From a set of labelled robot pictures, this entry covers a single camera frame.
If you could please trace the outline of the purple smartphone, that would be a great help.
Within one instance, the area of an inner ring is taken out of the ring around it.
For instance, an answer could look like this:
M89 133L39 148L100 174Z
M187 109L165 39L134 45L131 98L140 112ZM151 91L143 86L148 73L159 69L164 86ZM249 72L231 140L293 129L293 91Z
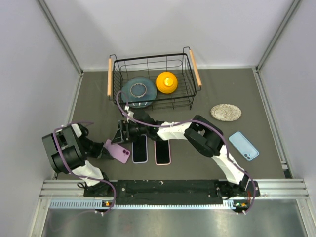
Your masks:
M123 164L127 163L131 155L130 150L128 150L127 148L124 148L123 146L119 144L112 144L112 141L110 139L106 140L103 147L112 158L116 159L117 161Z

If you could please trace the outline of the light blue phone case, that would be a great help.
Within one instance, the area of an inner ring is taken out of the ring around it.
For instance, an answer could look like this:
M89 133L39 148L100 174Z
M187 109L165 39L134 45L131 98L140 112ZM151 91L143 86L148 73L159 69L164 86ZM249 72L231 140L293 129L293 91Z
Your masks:
M229 141L247 161L252 161L258 157L259 151L241 132L238 131L231 135Z

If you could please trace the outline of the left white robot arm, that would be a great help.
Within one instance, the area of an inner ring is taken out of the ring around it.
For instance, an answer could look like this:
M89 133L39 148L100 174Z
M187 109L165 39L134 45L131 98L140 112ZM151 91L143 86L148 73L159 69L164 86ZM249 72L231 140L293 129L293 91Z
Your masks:
M81 123L68 124L42 137L49 163L57 173L72 174L81 179L77 187L85 197L109 197L114 189L108 176L93 166L88 158L113 159L104 143L94 142Z

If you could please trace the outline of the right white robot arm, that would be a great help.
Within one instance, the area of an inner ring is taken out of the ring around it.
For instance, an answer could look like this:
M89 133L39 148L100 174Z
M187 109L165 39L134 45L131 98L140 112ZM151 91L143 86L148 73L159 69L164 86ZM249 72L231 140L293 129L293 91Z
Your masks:
M231 156L223 132L204 117L197 115L185 122L166 122L151 118L143 110L130 111L128 106L120 111L126 120L118 121L113 144L135 142L142 135L153 141L186 140L200 154L215 161L225 174L232 194L243 195L249 184L256 190L253 178Z

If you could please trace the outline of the blue ceramic plate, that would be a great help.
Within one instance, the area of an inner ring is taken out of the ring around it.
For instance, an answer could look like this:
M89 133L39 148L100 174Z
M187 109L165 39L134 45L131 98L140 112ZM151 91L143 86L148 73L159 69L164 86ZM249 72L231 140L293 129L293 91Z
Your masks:
M147 77L132 78L121 91L121 99L132 108L150 106L157 97L157 87Z

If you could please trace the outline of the yellow ribbed bowl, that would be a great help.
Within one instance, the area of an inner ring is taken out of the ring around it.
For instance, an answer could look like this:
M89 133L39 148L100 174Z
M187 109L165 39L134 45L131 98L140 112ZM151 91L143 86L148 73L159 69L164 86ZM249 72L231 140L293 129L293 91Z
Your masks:
M162 72L156 78L156 87L161 93L173 93L178 87L178 79L171 72Z

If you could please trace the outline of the speckled round coaster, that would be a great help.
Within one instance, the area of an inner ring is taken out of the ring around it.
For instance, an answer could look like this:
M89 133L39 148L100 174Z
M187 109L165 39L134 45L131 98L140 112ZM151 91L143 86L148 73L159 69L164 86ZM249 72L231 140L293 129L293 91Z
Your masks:
M242 115L241 109L232 104L216 105L210 110L210 113L215 119L225 122L236 121Z

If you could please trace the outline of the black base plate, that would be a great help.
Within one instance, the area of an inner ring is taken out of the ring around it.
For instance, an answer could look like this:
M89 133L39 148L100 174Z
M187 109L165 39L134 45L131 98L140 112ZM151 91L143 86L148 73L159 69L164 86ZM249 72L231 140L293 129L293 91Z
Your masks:
M117 180L117 205L200 205L222 204L227 198L260 196L258 182L247 189L219 180Z

